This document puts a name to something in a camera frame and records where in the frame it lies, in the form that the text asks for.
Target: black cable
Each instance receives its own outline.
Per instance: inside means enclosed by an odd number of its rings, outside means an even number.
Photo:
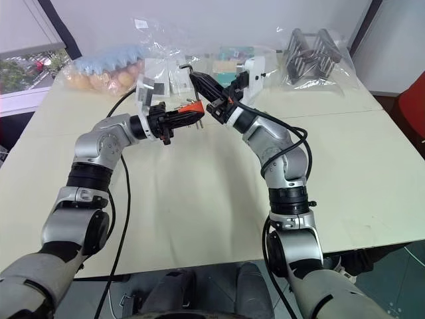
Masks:
[[[111,220],[111,226],[109,227],[108,234],[106,235],[106,240],[108,240],[109,237],[111,237],[111,234],[114,231],[115,219],[116,219],[114,198],[112,197],[112,194],[111,194],[111,191],[109,190],[109,188],[108,188],[108,196],[109,196],[109,202],[111,203],[112,220]]]
[[[108,115],[106,116],[107,118],[110,118],[111,115],[115,112],[115,110],[117,109],[117,107],[127,98],[129,97],[131,94],[133,94],[135,92],[135,88],[130,90],[129,92],[127,92],[125,95],[123,95],[116,103],[115,105],[112,107],[112,109],[109,111]],[[121,239],[120,239],[120,244],[118,246],[118,250],[117,250],[117,254],[115,256],[115,261],[114,264],[112,266],[111,269],[111,273],[108,277],[108,281],[105,285],[104,291],[102,293],[102,297],[100,298],[99,304],[98,304],[98,308],[96,309],[96,313],[94,315],[94,319],[98,319],[100,316],[100,312],[102,311],[103,305],[105,303],[105,299],[106,296],[108,295],[108,291],[109,288],[111,287],[111,283],[112,283],[112,278],[115,275],[115,270],[117,269],[118,266],[118,261],[120,260],[120,256],[121,256],[121,251],[122,251],[122,247],[124,245],[124,239],[126,238],[126,233],[127,233],[127,228],[128,228],[128,222],[129,222],[129,218],[130,218],[130,207],[131,207],[131,191],[130,191],[130,177],[129,177],[129,173],[128,173],[128,168],[127,168],[127,163],[124,160],[124,156],[121,155],[121,162],[122,165],[124,166],[124,171],[126,173],[126,183],[127,183],[127,214],[126,214],[126,221],[124,222],[124,228],[122,230],[122,234],[121,234]],[[108,231],[108,238],[109,236],[112,234],[112,231],[114,230],[114,225],[115,225],[115,203],[114,203],[114,199],[112,198],[112,194],[110,192],[110,190],[108,189],[108,195],[111,201],[111,208],[112,208],[112,222],[111,222],[111,227],[110,230]]]
[[[291,307],[290,303],[288,302],[288,299],[286,299],[284,292],[282,291],[282,289],[280,289],[279,284],[276,282],[276,279],[274,278],[273,272],[270,270],[270,267],[268,265],[266,236],[268,235],[269,231],[270,231],[270,218],[267,217],[266,221],[264,222],[263,232],[262,232],[262,240],[261,240],[262,250],[263,250],[263,258],[264,258],[264,262],[266,263],[267,273],[270,277],[270,280],[272,281],[274,288],[278,292],[280,299],[282,299],[282,302],[284,303],[286,309],[288,310],[288,312],[291,316],[291,319],[297,319],[295,312],[292,310],[292,307]]]
[[[128,227],[128,221],[130,218],[130,205],[131,205],[131,192],[130,192],[130,178],[129,178],[129,173],[128,173],[128,168],[127,168],[127,164],[126,161],[124,160],[124,157],[121,155],[121,161],[122,161],[122,165],[124,166],[124,171],[126,173],[126,179],[127,179],[127,193],[128,193],[128,198],[127,198],[127,215],[126,215],[126,221],[124,223],[124,229],[122,231],[122,235],[121,235],[121,240],[120,240],[120,245],[118,246],[118,250],[117,250],[117,255],[115,256],[115,261],[114,261],[114,265],[112,266],[112,270],[111,273],[108,277],[108,281],[106,283],[105,289],[103,291],[102,297],[99,301],[99,305],[98,305],[98,309],[96,310],[96,314],[94,315],[95,319],[98,319],[100,316],[100,312],[102,311],[102,307],[104,305],[106,296],[108,294],[108,290],[111,287],[111,283],[112,283],[112,278],[114,277],[115,274],[115,270],[117,269],[118,266],[118,261],[120,259],[121,256],[121,250],[124,244],[124,239],[126,237],[126,233],[127,233],[127,227]]]
[[[111,115],[115,112],[115,110],[117,109],[117,107],[126,99],[128,98],[130,95],[132,95],[133,93],[135,93],[135,88],[131,89],[130,91],[128,91],[127,93],[125,93],[119,100],[118,102],[115,103],[114,107],[111,108],[111,110],[109,111],[108,115],[106,116],[107,118],[110,118]]]
[[[275,122],[281,126],[283,126],[284,128],[286,128],[287,130],[289,130],[291,133],[295,134],[299,140],[294,143],[293,145],[291,145],[290,147],[280,151],[279,153],[277,153],[276,155],[272,156],[266,163],[264,163],[264,165],[261,167],[261,176],[264,177],[264,173],[266,171],[267,166],[274,161],[276,158],[284,155],[285,153],[288,153],[289,151],[292,151],[293,149],[295,149],[296,147],[300,146],[301,144],[304,144],[305,150],[307,151],[307,156],[308,156],[308,165],[307,165],[307,171],[305,173],[305,176],[308,177],[310,176],[310,172],[311,172],[311,167],[313,165],[313,154],[311,153],[311,149],[310,149],[310,145],[307,142],[307,131],[304,130],[303,128],[297,128],[297,127],[293,127],[290,126],[289,124],[267,114],[264,112],[261,112],[255,108],[250,108],[249,106],[246,106],[245,104],[235,100],[234,101],[235,105],[240,107],[243,110],[249,111],[251,113],[254,113],[258,116],[261,116],[263,118],[266,118],[267,120],[270,120],[272,122]]]

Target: orange object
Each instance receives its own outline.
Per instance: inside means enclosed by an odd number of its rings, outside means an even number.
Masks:
[[[201,101],[193,102],[192,104],[186,105],[184,108],[179,109],[179,113],[195,111],[200,113],[205,113],[204,106]]]

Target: white wall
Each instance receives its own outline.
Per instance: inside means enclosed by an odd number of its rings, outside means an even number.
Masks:
[[[384,0],[353,60],[370,91],[405,91],[425,70],[425,1]]]
[[[0,58],[63,47],[36,0],[0,0]]]
[[[210,45],[278,44],[276,28],[327,27],[347,40],[370,0],[52,0],[83,54],[122,43],[139,33],[133,18],[145,17],[189,30],[195,42]]]

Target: white table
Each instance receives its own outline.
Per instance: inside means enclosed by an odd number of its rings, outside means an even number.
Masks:
[[[362,85],[344,94],[267,89],[255,103],[309,132],[307,190],[318,202],[323,251],[424,239],[423,159]],[[115,101],[58,84],[48,93],[0,169],[1,269],[40,249],[41,228],[66,183],[77,137]],[[116,114],[124,112],[135,114],[133,98]],[[132,201],[117,274],[262,258],[269,204],[260,164],[236,130],[209,114],[203,122],[204,130],[176,130],[170,146],[142,141],[124,150]],[[126,213],[121,163],[110,189],[116,228],[78,277],[104,276],[112,267]]]

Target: floor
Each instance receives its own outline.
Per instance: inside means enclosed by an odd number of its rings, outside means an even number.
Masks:
[[[407,246],[425,262],[425,241]],[[357,277],[356,285],[389,314],[399,319],[425,318],[425,267],[399,249]]]
[[[425,261],[425,241],[408,245],[408,249],[421,261]],[[264,261],[253,261],[261,270],[268,285],[276,318],[290,318],[270,279]],[[232,312],[235,298],[235,278],[237,268],[242,263],[209,265],[197,267],[197,304],[205,310]],[[112,305],[118,318],[122,309],[119,306],[124,294],[135,290],[149,292],[168,270],[134,274],[127,282],[114,282],[111,287]],[[294,295],[287,282],[278,279],[284,294],[298,318],[301,318]],[[384,310],[397,319],[425,318],[425,268],[414,260],[404,249],[390,253],[375,264],[371,272],[360,274],[356,285]],[[72,283],[66,298],[56,312],[57,319],[93,317],[105,282]],[[108,299],[105,301],[101,318],[113,319]]]
[[[280,300],[278,293],[272,286],[272,282],[268,278],[264,261],[253,261],[253,263],[255,263],[261,270],[266,284],[268,285],[276,318],[290,318],[288,311],[286,310],[283,302]],[[197,291],[202,292],[202,294],[198,294],[198,308],[220,312],[234,311],[236,271],[241,264],[242,263],[231,263],[196,268]],[[132,275],[127,282],[113,283],[111,288],[111,297],[116,316],[121,318],[122,309],[120,308],[119,303],[125,293],[131,294],[134,290],[149,292],[158,280],[160,280],[168,272],[169,270],[141,272],[139,274]],[[292,305],[298,318],[301,318],[301,314],[299,313],[295,302],[294,294],[289,292],[288,283],[284,279],[278,279],[278,282],[282,290],[284,289],[284,294]],[[93,317],[104,287],[105,282],[73,282],[68,294],[57,310],[55,318],[71,319]],[[101,318],[113,319],[109,309],[108,299],[105,301],[102,309]]]

